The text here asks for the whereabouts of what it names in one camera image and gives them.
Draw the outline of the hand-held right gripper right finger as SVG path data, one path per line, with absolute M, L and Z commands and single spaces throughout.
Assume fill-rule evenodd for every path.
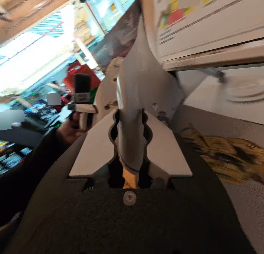
M 172 132 L 150 112 L 142 109 L 144 159 L 151 178 L 192 177 L 191 169 Z

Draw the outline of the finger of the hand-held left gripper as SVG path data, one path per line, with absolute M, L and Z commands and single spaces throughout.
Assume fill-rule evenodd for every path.
M 59 113 L 59 116 L 55 119 L 54 124 L 62 124 L 62 123 L 64 123 L 72 112 L 73 111 L 69 110 L 67 106 L 63 107 L 61 109 L 61 112 Z

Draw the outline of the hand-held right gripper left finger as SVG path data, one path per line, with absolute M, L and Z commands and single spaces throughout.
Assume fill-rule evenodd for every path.
M 108 178 L 108 165 L 117 156 L 117 145 L 111 136 L 113 128 L 117 128 L 116 115 L 118 109 L 94 125 L 87 133 L 78 156 L 69 172 L 71 178 Z

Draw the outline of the building instruction booklet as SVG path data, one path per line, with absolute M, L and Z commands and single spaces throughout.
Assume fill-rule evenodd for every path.
M 118 154 L 127 169 L 138 174 L 133 198 L 134 234 L 128 240 L 136 252 L 256 253 L 244 233 L 233 204 L 211 168 L 184 140 L 174 135 L 192 177 L 151 178 L 144 159 L 142 109 L 169 122 L 183 93 L 177 79 L 164 71 L 151 52 L 139 18 L 137 38 L 123 60 L 117 78 L 119 108 Z

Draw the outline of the person's left forearm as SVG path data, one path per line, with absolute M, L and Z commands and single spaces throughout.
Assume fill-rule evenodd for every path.
M 15 214 L 24 212 L 36 187 L 53 163 L 70 144 L 62 140 L 60 127 L 47 133 L 37 147 L 0 179 L 0 225 L 11 221 Z

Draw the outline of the person's left hand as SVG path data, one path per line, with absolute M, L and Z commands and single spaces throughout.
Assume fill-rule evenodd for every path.
M 64 144 L 73 144 L 89 130 L 88 128 L 86 130 L 79 129 L 80 114 L 79 112 L 71 113 L 70 116 L 66 118 L 65 122 L 57 128 L 57 136 Z

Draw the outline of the red felt bag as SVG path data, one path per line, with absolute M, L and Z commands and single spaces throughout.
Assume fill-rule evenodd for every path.
M 87 64 L 81 65 L 79 62 L 73 62 L 67 69 L 67 73 L 65 78 L 63 79 L 63 83 L 66 88 L 69 90 L 74 90 L 74 75 L 75 74 L 87 74 L 91 78 L 91 89 L 95 87 L 99 87 L 101 81 L 96 76 L 96 74 L 89 68 Z

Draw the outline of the instruction sheet with coloured blocks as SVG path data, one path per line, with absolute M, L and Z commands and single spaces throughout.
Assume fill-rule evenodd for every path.
M 154 0 L 160 62 L 263 38 L 264 0 Z

